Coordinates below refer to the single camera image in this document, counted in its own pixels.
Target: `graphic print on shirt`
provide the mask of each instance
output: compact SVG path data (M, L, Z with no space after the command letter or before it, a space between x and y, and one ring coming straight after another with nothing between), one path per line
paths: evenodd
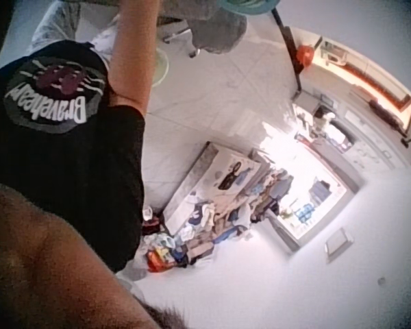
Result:
M38 57L17 69L3 104L18 125L65 133L97 113L106 77L95 69L59 58Z

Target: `white wall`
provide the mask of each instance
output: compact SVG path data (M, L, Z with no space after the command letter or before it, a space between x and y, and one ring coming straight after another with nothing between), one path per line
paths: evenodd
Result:
M326 265L323 244L341 226L355 243ZM250 241L219 245L213 265L138 285L149 302L183 309L198 329L396 328L411 313L411 168L374 177L291 258L271 231L260 224Z
M398 0L281 0L285 25L338 41L411 91L411 5Z

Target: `white cloth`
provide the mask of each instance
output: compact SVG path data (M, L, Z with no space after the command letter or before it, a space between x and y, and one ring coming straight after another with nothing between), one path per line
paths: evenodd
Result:
M238 218L233 222L234 226L243 226L244 228L249 228L251 225L251 208L248 202L245 202L240 206L238 211Z

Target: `person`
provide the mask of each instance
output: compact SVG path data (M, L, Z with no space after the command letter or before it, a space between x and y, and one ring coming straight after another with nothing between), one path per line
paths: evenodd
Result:
M0 328L186 328L114 275L140 241L159 0L121 1L105 53L74 41L79 6L0 69Z

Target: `floor clutter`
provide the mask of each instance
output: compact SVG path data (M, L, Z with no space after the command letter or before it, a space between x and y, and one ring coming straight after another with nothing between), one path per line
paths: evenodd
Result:
M205 266L215 246L227 239L249 239L250 227L289 191L292 176L265 153L249 156L208 143L174 196L158 216L143 210L138 257L148 271Z

